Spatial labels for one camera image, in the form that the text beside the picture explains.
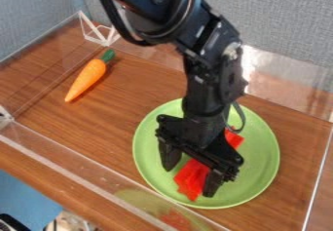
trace carrot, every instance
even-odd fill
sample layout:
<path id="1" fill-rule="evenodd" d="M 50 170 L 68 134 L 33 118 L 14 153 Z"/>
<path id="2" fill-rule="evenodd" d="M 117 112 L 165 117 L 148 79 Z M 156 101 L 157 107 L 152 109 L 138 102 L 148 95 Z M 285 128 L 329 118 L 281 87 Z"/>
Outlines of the carrot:
<path id="1" fill-rule="evenodd" d="M 65 102 L 72 101 L 97 82 L 105 74 L 106 63 L 113 57 L 113 50 L 108 50 L 101 58 L 94 58 L 88 62 L 68 91 Z"/>

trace metal bracket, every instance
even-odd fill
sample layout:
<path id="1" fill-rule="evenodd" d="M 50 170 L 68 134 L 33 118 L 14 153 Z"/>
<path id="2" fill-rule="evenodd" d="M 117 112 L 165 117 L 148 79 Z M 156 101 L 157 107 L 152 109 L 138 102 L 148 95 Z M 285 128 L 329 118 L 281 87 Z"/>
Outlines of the metal bracket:
<path id="1" fill-rule="evenodd" d="M 6 127 L 6 125 L 14 121 L 14 118 L 8 113 L 5 108 L 0 105 L 0 131 Z"/>

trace gray wall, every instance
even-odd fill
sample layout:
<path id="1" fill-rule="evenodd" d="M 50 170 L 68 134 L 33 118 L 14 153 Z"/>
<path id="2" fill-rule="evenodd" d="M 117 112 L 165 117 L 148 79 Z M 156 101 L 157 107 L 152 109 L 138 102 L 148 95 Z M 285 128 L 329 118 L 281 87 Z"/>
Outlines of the gray wall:
<path id="1" fill-rule="evenodd" d="M 333 66 L 333 0 L 206 0 L 237 26 L 245 44 Z M 105 22 L 97 0 L 85 0 Z"/>
<path id="2" fill-rule="evenodd" d="M 84 9 L 84 0 L 0 0 L 0 60 Z"/>

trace green plate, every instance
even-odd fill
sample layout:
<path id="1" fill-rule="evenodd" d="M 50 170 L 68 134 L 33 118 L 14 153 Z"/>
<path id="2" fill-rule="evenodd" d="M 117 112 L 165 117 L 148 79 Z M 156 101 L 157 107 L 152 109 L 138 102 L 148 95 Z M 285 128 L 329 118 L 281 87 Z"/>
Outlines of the green plate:
<path id="1" fill-rule="evenodd" d="M 190 201 L 184 194 L 177 192 L 178 186 L 173 181 L 180 168 L 190 159 L 184 154 L 177 167 L 165 172 L 160 163 L 160 154 L 154 130 L 157 129 L 156 116 L 168 114 L 181 117 L 181 100 L 176 99 L 158 106 L 142 119 L 133 140 L 134 160 L 138 172 L 146 183 L 164 196 L 182 205 L 199 209 L 222 209 L 233 207 L 253 199 L 269 186 L 279 165 L 279 149 L 275 136 L 262 119 L 245 107 L 246 126 L 241 132 L 245 142 L 238 152 L 245 158 L 241 171 L 234 182 L 226 182 L 215 192 L 214 197 L 199 196 Z M 241 125 L 239 117 L 231 109 L 229 124 Z"/>

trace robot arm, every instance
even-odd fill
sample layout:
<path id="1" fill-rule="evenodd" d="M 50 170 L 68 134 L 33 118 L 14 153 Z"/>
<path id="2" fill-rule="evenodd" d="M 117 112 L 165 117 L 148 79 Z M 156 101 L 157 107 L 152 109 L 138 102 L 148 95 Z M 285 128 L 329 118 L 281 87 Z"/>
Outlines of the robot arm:
<path id="1" fill-rule="evenodd" d="M 172 43 L 184 56 L 184 118 L 157 117 L 158 151 L 166 171 L 177 165 L 182 152 L 210 168 L 202 195 L 211 197 L 219 185 L 234 180 L 243 163 L 223 136 L 230 105 L 247 84 L 242 78 L 239 34 L 203 0 L 100 1 L 129 42 L 141 46 Z M 125 18 L 114 1 L 122 5 Z"/>

